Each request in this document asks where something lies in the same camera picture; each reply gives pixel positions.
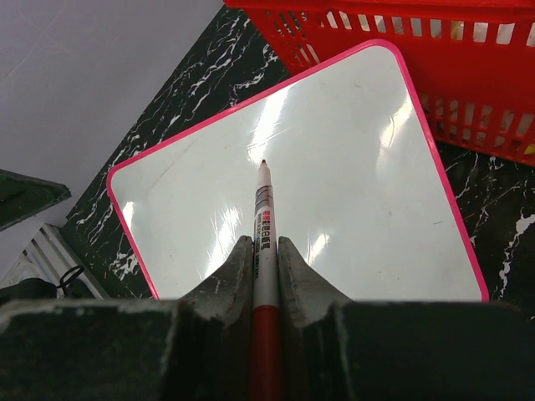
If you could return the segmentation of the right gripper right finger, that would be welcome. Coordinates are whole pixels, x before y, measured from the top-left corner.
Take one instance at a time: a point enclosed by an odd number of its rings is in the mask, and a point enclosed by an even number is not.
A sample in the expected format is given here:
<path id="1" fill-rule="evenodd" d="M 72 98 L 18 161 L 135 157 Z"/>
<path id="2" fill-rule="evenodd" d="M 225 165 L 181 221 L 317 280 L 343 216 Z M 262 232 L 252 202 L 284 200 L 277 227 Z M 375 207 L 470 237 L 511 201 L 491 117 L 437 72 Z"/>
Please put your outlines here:
<path id="1" fill-rule="evenodd" d="M 534 325 L 504 302 L 356 302 L 278 241 L 289 400 L 531 400 Z"/>

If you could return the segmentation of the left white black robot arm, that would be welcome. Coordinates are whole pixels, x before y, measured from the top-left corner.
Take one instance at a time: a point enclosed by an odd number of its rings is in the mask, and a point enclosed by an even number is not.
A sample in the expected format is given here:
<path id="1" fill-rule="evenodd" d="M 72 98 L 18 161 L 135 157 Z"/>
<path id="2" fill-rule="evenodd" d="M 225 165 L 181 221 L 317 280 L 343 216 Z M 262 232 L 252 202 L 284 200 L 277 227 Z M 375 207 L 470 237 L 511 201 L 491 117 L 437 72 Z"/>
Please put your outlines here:
<path id="1" fill-rule="evenodd" d="M 71 197 L 66 185 L 1 170 L 1 230 Z"/>

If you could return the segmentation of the red whiteboard marker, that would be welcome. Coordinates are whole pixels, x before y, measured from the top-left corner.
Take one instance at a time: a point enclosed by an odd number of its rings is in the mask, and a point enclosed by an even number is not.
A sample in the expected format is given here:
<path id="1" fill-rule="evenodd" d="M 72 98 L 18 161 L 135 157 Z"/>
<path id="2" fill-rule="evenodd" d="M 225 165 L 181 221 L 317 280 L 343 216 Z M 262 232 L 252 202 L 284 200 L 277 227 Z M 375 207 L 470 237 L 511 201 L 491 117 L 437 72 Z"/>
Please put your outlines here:
<path id="1" fill-rule="evenodd" d="M 271 172 L 258 169 L 254 215 L 251 363 L 249 400 L 281 400 L 283 346 L 278 282 L 278 248 Z"/>

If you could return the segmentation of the pink framed whiteboard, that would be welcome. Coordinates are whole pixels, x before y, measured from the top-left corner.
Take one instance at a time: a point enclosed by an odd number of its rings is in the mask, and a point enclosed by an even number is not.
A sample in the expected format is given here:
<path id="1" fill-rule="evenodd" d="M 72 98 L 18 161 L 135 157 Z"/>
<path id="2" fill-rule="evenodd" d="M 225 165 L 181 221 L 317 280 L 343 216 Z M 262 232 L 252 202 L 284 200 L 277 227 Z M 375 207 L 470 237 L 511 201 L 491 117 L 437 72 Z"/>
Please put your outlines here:
<path id="1" fill-rule="evenodd" d="M 261 163 L 277 234 L 346 296 L 488 300 L 405 60 L 378 39 L 111 170 L 108 194 L 155 297 L 189 292 L 253 233 Z"/>

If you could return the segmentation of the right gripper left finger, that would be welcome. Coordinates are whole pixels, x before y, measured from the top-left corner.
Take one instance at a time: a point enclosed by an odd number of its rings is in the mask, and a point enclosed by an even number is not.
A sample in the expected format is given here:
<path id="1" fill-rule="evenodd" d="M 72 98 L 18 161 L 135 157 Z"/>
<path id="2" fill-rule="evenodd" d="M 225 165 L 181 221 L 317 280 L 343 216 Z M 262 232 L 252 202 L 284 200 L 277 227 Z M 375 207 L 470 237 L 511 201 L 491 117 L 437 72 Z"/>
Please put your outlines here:
<path id="1" fill-rule="evenodd" d="M 1 308 L 4 400 L 244 400 L 252 239 L 177 300 L 16 300 Z"/>

